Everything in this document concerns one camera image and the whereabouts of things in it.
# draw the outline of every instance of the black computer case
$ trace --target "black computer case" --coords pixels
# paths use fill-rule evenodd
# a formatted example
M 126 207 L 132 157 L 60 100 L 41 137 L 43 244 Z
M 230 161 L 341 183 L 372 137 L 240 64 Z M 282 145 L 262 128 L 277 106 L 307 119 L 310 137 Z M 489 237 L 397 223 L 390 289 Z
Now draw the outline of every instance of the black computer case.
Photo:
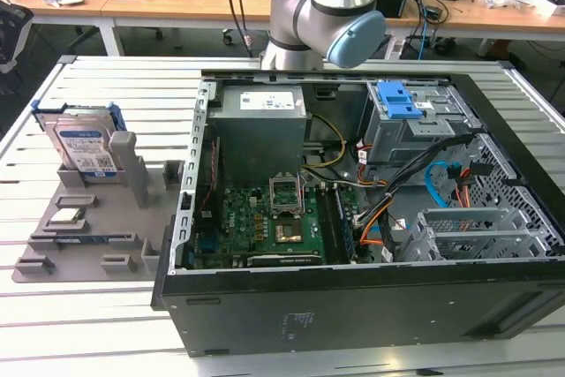
M 471 78 L 448 78 L 565 230 L 563 192 Z M 153 306 L 194 357 L 506 339 L 565 304 L 565 261 L 552 258 L 166 275 L 167 243 Z

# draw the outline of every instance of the floor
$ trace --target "floor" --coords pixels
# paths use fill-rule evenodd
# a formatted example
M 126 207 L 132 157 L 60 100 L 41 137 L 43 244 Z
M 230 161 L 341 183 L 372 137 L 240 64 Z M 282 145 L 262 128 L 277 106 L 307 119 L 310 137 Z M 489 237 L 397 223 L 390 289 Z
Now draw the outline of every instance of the floor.
M 16 67 L 22 83 L 12 94 L 0 94 L 0 137 L 10 128 L 29 98 L 43 82 L 57 59 L 66 53 L 67 45 L 76 37 L 71 26 L 34 26 L 37 31 L 30 33 L 26 48 L 19 55 Z M 155 31 L 145 28 L 120 28 L 120 35 L 126 55 L 129 56 L 181 56 L 181 57 L 244 57 L 245 50 L 236 34 L 234 45 L 225 46 L 219 30 L 184 29 L 181 40 L 174 40 L 170 29 L 162 30 L 164 38 L 158 41 Z M 252 32 L 254 50 L 259 52 L 267 45 L 265 32 Z M 424 59 L 477 60 L 475 51 L 479 45 L 476 39 L 458 39 L 456 48 L 448 57 L 440 57 L 431 49 L 425 51 Z M 386 48 L 377 53 L 375 58 L 382 58 Z M 550 98 L 561 79 L 565 78 L 565 43 L 538 43 L 514 41 L 510 50 L 518 55 L 527 65 L 523 75 L 546 98 Z M 77 50 L 79 55 L 105 55 L 99 34 L 84 42 Z M 404 57 L 416 59 L 415 51 L 407 49 Z M 565 85 L 554 97 L 553 104 L 559 111 L 565 110 Z

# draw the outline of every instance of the power cable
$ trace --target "power cable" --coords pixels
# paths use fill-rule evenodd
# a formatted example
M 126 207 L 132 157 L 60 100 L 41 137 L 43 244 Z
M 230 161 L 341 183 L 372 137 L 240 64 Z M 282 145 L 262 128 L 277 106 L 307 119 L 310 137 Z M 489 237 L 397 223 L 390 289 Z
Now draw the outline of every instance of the power cable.
M 231 17 L 233 18 L 233 21 L 236 24 L 237 32 L 239 33 L 239 36 L 241 37 L 241 40 L 244 43 L 245 50 L 247 50 L 247 55 L 249 55 L 249 57 L 253 57 L 251 50 L 249 49 L 249 47 L 247 46 L 247 43 L 245 42 L 245 36 L 244 36 L 243 31 L 241 30 L 241 26 L 239 25 L 239 21 L 237 20 L 236 10 L 233 7 L 233 0 L 229 0 L 229 2 L 230 2 Z
M 247 47 L 247 52 L 249 53 L 249 57 L 253 57 L 253 53 L 252 53 L 252 38 L 249 35 L 249 33 L 247 32 L 247 23 L 245 22 L 245 11 L 244 11 L 244 1 L 243 0 L 239 0 L 239 10 L 241 11 L 241 21 L 243 23 L 243 27 L 244 27 L 244 43 L 245 46 Z

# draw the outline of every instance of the cable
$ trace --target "cable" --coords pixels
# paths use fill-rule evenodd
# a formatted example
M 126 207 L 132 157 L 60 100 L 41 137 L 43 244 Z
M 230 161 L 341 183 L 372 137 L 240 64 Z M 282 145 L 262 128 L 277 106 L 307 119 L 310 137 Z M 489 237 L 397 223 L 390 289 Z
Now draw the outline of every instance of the cable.
M 239 36 L 241 37 L 241 40 L 244 43 L 245 50 L 247 50 L 247 55 L 249 55 L 249 57 L 253 57 L 253 54 L 249 50 L 247 43 L 245 43 L 245 36 L 243 31 L 241 31 L 241 26 L 239 26 L 239 21 L 237 20 L 237 16 L 236 16 L 236 10 L 233 7 L 233 0 L 229 0 L 229 1 L 230 1 L 231 17 L 233 18 L 233 21 L 236 23 L 237 32 L 239 33 Z
M 210 197 L 210 195 L 212 194 L 212 191 L 214 190 L 214 183 L 215 183 L 215 141 L 212 142 L 212 181 L 210 183 L 210 190 L 208 190 L 208 193 L 206 195 L 206 198 L 204 198 L 204 200 L 202 201 L 202 205 L 200 205 L 200 209 L 198 210 L 198 212 L 202 212 L 202 208 L 206 205 L 206 202 L 208 200 L 208 198 Z
M 557 48 L 557 49 L 552 49 L 552 48 L 548 48 L 547 46 L 544 46 L 543 44 L 539 44 L 536 41 L 530 41 L 531 44 L 535 44 L 536 46 L 538 46 L 539 48 L 543 49 L 543 50 L 548 50 L 550 52 L 561 52 L 563 50 L 565 50 L 565 48 Z
M 382 240 L 367 240 L 366 238 L 367 238 L 367 235 L 369 234 L 369 231 L 370 231 L 371 227 L 373 226 L 374 222 L 377 221 L 377 218 L 379 218 L 382 215 L 382 213 L 387 210 L 387 208 L 390 206 L 391 203 L 392 203 L 392 200 L 390 200 L 381 209 L 379 209 L 379 211 L 375 214 L 375 216 L 371 219 L 371 221 L 366 225 L 365 229 L 363 230 L 363 234 L 361 235 L 361 238 L 359 239 L 359 243 L 361 245 L 380 245 L 380 246 L 384 245 Z
M 436 161 L 436 162 L 432 162 L 430 163 L 427 168 L 426 168 L 426 174 L 424 176 L 424 181 L 426 183 L 426 189 L 427 191 L 430 192 L 430 196 L 432 196 L 432 199 L 435 203 L 437 203 L 440 207 L 448 207 L 448 204 L 441 198 L 440 194 L 437 193 L 437 191 L 435 190 L 435 188 L 433 187 L 433 183 L 432 183 L 432 168 L 435 166 L 439 166 L 442 167 L 443 169 L 447 169 L 448 168 L 448 163 L 445 161 Z
M 529 45 L 532 49 L 534 49 L 538 55 L 540 55 L 541 57 L 544 57 L 545 59 L 549 59 L 550 61 L 561 61 L 560 59 L 557 59 L 557 58 L 555 58 L 555 57 L 549 57 L 549 56 L 546 55 L 545 53 L 540 52 L 540 51 L 538 50 L 538 48 L 536 48 L 537 45 L 535 45 L 532 41 L 528 41 L 528 45 Z
M 247 23 L 245 22 L 245 11 L 244 11 L 244 1 L 243 0 L 239 0 L 239 10 L 241 11 L 241 21 L 242 21 L 242 24 L 243 24 L 243 27 L 244 27 L 244 33 L 245 33 L 244 43 L 245 43 L 245 46 L 247 47 L 249 57 L 253 57 L 252 39 L 251 39 L 251 36 L 249 35 L 249 33 L 247 33 Z
M 549 98 L 548 102 L 553 102 L 554 101 L 554 97 L 559 93 L 559 89 L 561 88 L 561 86 L 565 84 L 565 77 L 563 77 L 561 79 L 561 81 L 559 82 L 559 84 L 557 85 L 557 87 L 555 88 L 554 92 L 552 93 L 551 97 Z
M 422 29 L 422 43 L 420 44 L 418 61 L 422 59 L 422 54 L 424 53 L 424 46 L 426 45 L 426 29 L 427 29 L 427 18 L 426 18 L 426 9 L 424 9 L 424 29 Z
M 345 147 L 346 147 L 345 139 L 343 138 L 343 135 L 339 132 L 339 130 L 337 130 L 335 125 L 330 123 L 325 117 L 323 117 L 322 115 L 318 115 L 318 114 L 312 114 L 312 118 L 314 118 L 314 117 L 318 118 L 320 121 L 323 121 L 324 124 L 326 124 L 329 128 L 331 128 L 334 131 L 335 134 L 337 134 L 337 137 L 339 137 L 339 140 L 342 143 L 342 148 L 339 152 L 339 155 L 335 159 L 328 161 L 328 162 L 315 163 L 313 165 L 306 165 L 306 166 L 304 166 L 304 168 L 325 168 L 325 167 L 329 167 L 330 165 L 334 165 L 335 163 L 338 163 L 343 159 L 343 156 L 345 155 Z
M 353 181 L 349 181 L 349 180 L 338 180 L 338 179 L 332 179 L 332 178 L 327 178 L 322 176 L 320 173 L 311 170 L 309 167 L 302 167 L 302 170 L 306 171 L 308 174 L 310 174 L 312 177 L 317 178 L 321 181 L 324 181 L 326 183 L 330 183 L 330 184 L 337 184 L 337 185 L 351 185 L 353 187 L 359 187 L 362 189 L 366 189 L 367 186 L 366 185 L 361 185 L 359 183 L 355 183 Z
M 441 7 L 444 9 L 445 15 L 444 15 L 443 19 L 440 19 L 439 21 L 434 21 L 433 19 L 429 19 L 429 18 L 426 18 L 426 21 L 429 22 L 430 24 L 440 26 L 441 24 L 445 23 L 449 19 L 449 8 L 441 0 L 435 0 L 435 1 L 438 4 L 440 4 Z
M 463 171 L 461 171 L 461 177 L 468 177 L 470 174 L 471 170 L 469 168 L 465 168 Z M 456 185 L 456 197 L 461 207 L 471 207 L 469 187 L 467 187 L 467 185 L 463 187 L 463 197 L 461 197 L 461 193 L 459 192 L 459 185 Z
M 375 211 L 382 207 L 384 202 L 386 202 L 387 198 L 392 199 L 394 194 L 400 188 L 400 185 L 408 181 L 411 176 L 413 176 L 417 172 L 423 170 L 441 150 L 447 149 L 448 147 L 452 146 L 470 143 L 475 137 L 475 134 L 464 134 L 461 136 L 452 137 L 450 139 L 444 139 L 430 146 L 421 154 L 416 155 L 410 161 L 405 163 L 402 168 L 399 169 L 395 173 L 395 175 L 388 181 L 388 184 L 385 187 L 384 196 L 373 207 L 370 207 L 365 212 L 360 214 L 358 217 L 358 222 L 363 223 L 368 217 L 373 216 Z
M 361 165 L 361 167 L 359 168 L 359 171 L 357 172 L 357 180 L 362 185 L 372 186 L 373 185 L 372 180 L 370 181 L 370 180 L 364 180 L 363 179 L 363 171 L 365 170 L 365 168 L 366 168 L 366 165 Z M 384 187 L 387 184 L 388 184 L 387 180 L 377 181 L 377 187 Z

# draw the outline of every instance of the aluminum extrusion workbench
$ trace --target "aluminum extrusion workbench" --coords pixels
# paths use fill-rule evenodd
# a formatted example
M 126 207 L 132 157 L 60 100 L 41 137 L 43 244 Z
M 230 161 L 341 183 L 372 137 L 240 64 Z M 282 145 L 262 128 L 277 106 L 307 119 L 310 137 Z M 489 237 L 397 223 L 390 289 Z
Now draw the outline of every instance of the aluminum extrusion workbench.
M 64 57 L 34 99 L 115 101 L 151 167 L 187 155 L 201 69 L 258 67 L 248 59 Z M 565 189 L 565 121 L 516 71 L 497 63 L 416 61 L 360 69 L 470 74 Z M 191 359 L 168 314 L 150 308 L 151 282 L 11 280 L 57 188 L 59 163 L 27 107 L 0 142 L 0 375 L 414 375 L 429 368 L 458 376 L 565 374 L 565 309 L 507 341 Z

